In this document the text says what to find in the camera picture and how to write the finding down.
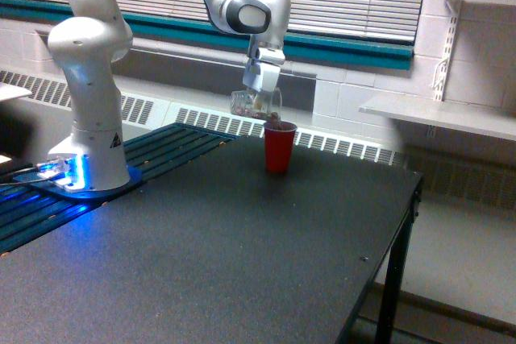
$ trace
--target red plastic cup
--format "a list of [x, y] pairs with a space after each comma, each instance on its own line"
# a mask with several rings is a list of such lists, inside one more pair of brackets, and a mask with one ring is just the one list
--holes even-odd
[[291, 122], [266, 122], [265, 167], [267, 171], [284, 173], [289, 169], [293, 138], [298, 127]]

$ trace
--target window sill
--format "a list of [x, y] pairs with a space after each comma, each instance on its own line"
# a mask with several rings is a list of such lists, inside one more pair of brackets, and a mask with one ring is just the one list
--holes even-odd
[[[70, 7], [60, 3], [33, 0], [0, 0], [0, 15], [24, 20], [60, 22], [72, 15]], [[123, 13], [135, 35], [178, 39], [186, 43], [213, 45], [218, 48], [247, 49], [246, 35], [221, 34], [208, 22], [163, 16]], [[365, 42], [288, 33], [285, 55], [290, 60], [315, 60], [328, 64], [355, 64], [409, 70], [412, 46]]]

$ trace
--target clear plastic cup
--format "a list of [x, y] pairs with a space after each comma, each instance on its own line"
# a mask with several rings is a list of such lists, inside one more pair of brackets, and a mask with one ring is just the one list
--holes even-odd
[[293, 139], [298, 127], [291, 122], [271, 121], [264, 124], [265, 167], [273, 173], [285, 173], [289, 169]]
[[240, 90], [231, 94], [231, 113], [259, 120], [281, 117], [281, 91], [257, 93], [253, 89]]

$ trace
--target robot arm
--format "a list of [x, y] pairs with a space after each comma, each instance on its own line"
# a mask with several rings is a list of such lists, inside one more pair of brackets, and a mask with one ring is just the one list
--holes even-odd
[[54, 183], [70, 192], [118, 188], [130, 177], [122, 145], [120, 92], [111, 62], [128, 52], [131, 29], [116, 0], [68, 1], [74, 16], [52, 29], [48, 48], [68, 82], [72, 134], [48, 156], [71, 160], [73, 167]]
[[290, 17], [290, 0], [204, 0], [210, 21], [221, 31], [250, 34], [243, 83], [253, 90], [254, 110], [270, 113], [271, 96], [285, 62], [283, 39]]

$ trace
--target wall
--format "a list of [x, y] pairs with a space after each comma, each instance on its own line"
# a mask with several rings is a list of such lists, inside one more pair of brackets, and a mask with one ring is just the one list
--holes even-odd
[[[448, 21], [449, 13], [443, 0], [424, 0], [416, 56], [409, 72], [289, 61], [285, 64], [280, 87], [295, 85], [296, 80], [306, 82], [309, 79], [315, 83], [313, 113], [308, 118], [302, 116], [303, 125], [374, 139], [396, 148], [423, 147], [514, 166], [515, 143], [446, 130], [438, 130], [436, 137], [429, 139], [425, 126], [358, 112], [358, 107], [375, 93], [409, 93], [431, 98], [433, 72], [443, 51]], [[50, 28], [41, 23], [0, 19], [0, 66], [60, 74], [44, 45]], [[516, 8], [465, 5], [446, 98], [516, 111], [514, 48]], [[156, 41], [154, 53], [149, 54], [149, 58], [162, 51], [163, 44]], [[160, 60], [146, 62], [151, 68], [137, 72], [134, 59], [129, 57], [118, 69], [122, 75], [159, 81], [164, 89], [156, 90], [165, 90], [167, 84], [181, 82], [183, 60], [164, 54]], [[231, 70], [222, 70], [220, 66], [224, 65], [214, 66], [207, 73], [203, 62], [192, 63], [189, 82], [206, 85], [208, 93], [227, 93], [228, 80], [239, 79], [242, 68], [232, 65]], [[228, 77], [228, 71], [234, 73]], [[153, 80], [153, 74], [159, 74], [159, 79]], [[144, 86], [140, 88], [141, 93], [148, 93]], [[302, 97], [302, 104], [306, 106], [306, 96]], [[500, 222], [494, 209], [474, 209], [473, 205], [461, 203], [430, 199], [422, 208], [420, 219], [424, 221], [420, 220], [414, 230], [404, 287], [450, 305], [516, 324], [516, 300], [514, 294], [507, 294], [510, 282], [514, 282], [510, 273], [516, 270], [516, 263], [514, 259], [503, 261], [507, 251], [515, 248], [514, 239], [511, 242], [507, 234], [507, 230], [513, 230], [516, 224], [514, 212], [503, 213], [504, 221]], [[441, 233], [442, 227], [448, 232]], [[447, 251], [453, 252], [452, 259], [448, 259]], [[460, 257], [467, 259], [461, 263]]]
[[[358, 112], [375, 93], [400, 92], [431, 98], [435, 66], [443, 54], [449, 11], [443, 0], [423, 0], [415, 44], [414, 67], [409, 72], [348, 68], [339, 77], [318, 82], [314, 123], [415, 146], [439, 149], [474, 158], [514, 164], [513, 143], [483, 136], [395, 123]], [[456, 50], [445, 98], [483, 106], [516, 110], [516, 8], [464, 5]]]
[[[395, 122], [362, 114], [358, 107], [377, 93], [408, 93], [431, 98], [435, 66], [443, 53], [450, 13], [443, 0], [424, 0], [415, 44], [415, 58], [409, 72], [360, 67], [330, 67], [287, 62], [285, 72], [303, 77], [282, 77], [280, 87], [287, 95], [285, 103], [305, 109], [312, 98], [312, 87], [306, 74], [317, 81], [312, 125], [327, 131], [339, 131], [395, 148], [422, 147], [450, 152], [468, 158], [516, 165], [516, 143], [503, 139], [470, 135], [457, 131], [437, 130], [434, 139], [427, 137], [427, 126]], [[445, 98], [483, 106], [516, 111], [516, 8], [464, 5], [460, 19], [456, 50], [451, 63]], [[44, 46], [44, 35], [50, 26], [0, 20], [0, 63], [15, 64], [35, 71], [59, 73]], [[156, 52], [161, 52], [156, 42]], [[229, 94], [238, 89], [241, 67], [206, 71], [203, 63], [185, 66], [182, 59], [169, 56], [143, 55], [133, 52], [118, 66], [118, 73], [169, 85], [206, 85], [206, 91]], [[188, 85], [184, 85], [188, 73]]]

